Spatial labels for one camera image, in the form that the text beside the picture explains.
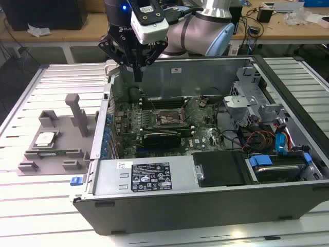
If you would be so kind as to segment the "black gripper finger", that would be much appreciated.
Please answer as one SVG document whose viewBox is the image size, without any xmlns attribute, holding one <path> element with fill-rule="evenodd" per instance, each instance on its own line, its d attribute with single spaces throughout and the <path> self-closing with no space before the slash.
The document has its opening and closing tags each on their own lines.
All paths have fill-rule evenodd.
<svg viewBox="0 0 329 247">
<path fill-rule="evenodd" d="M 142 67 L 152 65 L 167 46 L 167 41 L 156 41 L 151 44 L 138 45 L 138 82 L 142 81 Z"/>
<path fill-rule="evenodd" d="M 134 47 L 136 42 L 128 35 L 105 35 L 98 43 L 98 47 L 113 59 L 119 66 L 125 66 L 133 71 L 134 81 L 138 82 L 138 59 Z"/>
</svg>

